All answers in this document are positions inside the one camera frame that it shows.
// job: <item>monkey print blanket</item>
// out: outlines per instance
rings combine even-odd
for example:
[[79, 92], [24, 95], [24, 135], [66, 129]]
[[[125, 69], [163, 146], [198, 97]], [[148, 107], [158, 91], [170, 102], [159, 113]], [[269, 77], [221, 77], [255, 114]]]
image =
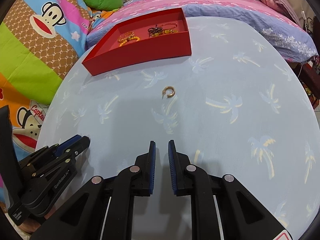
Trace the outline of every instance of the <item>monkey print blanket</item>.
[[0, 25], [0, 107], [18, 161], [35, 151], [48, 104], [84, 53], [90, 16], [83, 0], [16, 0]]

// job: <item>white star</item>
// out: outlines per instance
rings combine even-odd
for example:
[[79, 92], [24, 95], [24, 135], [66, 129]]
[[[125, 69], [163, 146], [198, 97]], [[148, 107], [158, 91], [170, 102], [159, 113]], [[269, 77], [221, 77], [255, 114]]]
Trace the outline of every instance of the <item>white star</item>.
[[79, 41], [80, 35], [75, 31], [74, 33], [70, 33], [71, 34], [71, 38], [73, 40]]

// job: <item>monkey red mouth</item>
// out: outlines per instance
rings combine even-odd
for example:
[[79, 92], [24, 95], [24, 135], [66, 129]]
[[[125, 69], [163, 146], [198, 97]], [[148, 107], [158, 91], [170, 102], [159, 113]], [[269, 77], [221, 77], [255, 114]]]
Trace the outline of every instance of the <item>monkey red mouth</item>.
[[35, 149], [37, 145], [37, 141], [29, 136], [23, 135], [23, 134], [18, 134], [14, 133], [18, 140], [20, 140], [23, 144]]
[[46, 33], [52, 34], [52, 32], [50, 31], [50, 29], [47, 27], [47, 25], [45, 25], [44, 22], [42, 22], [41, 20], [39, 20], [36, 17], [33, 17], [35, 23], [38, 25], [38, 27], [43, 30]]

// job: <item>table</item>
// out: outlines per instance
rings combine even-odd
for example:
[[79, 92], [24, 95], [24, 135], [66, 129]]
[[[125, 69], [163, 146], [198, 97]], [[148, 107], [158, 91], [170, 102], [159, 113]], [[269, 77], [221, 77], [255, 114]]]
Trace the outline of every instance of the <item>table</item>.
[[[92, 77], [81, 64], [86, 52], [68, 73], [37, 149], [75, 134], [89, 136], [91, 144], [57, 205], [92, 176], [108, 178], [133, 165], [154, 140], [154, 193], [135, 198], [132, 239], [191, 239], [190, 198], [175, 197], [171, 189], [168, 142], [174, 139], [177, 151], [208, 174], [233, 174], [298, 239], [320, 204], [320, 130], [305, 91], [246, 23], [218, 17], [187, 22], [191, 57]], [[175, 88], [174, 97], [162, 99], [166, 86]]]

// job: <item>red and white sticker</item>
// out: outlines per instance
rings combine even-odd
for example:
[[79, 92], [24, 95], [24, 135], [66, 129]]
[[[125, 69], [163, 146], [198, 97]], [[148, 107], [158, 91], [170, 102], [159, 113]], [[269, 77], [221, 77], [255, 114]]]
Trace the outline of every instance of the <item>red and white sticker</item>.
[[287, 230], [283, 230], [273, 240], [292, 240]]

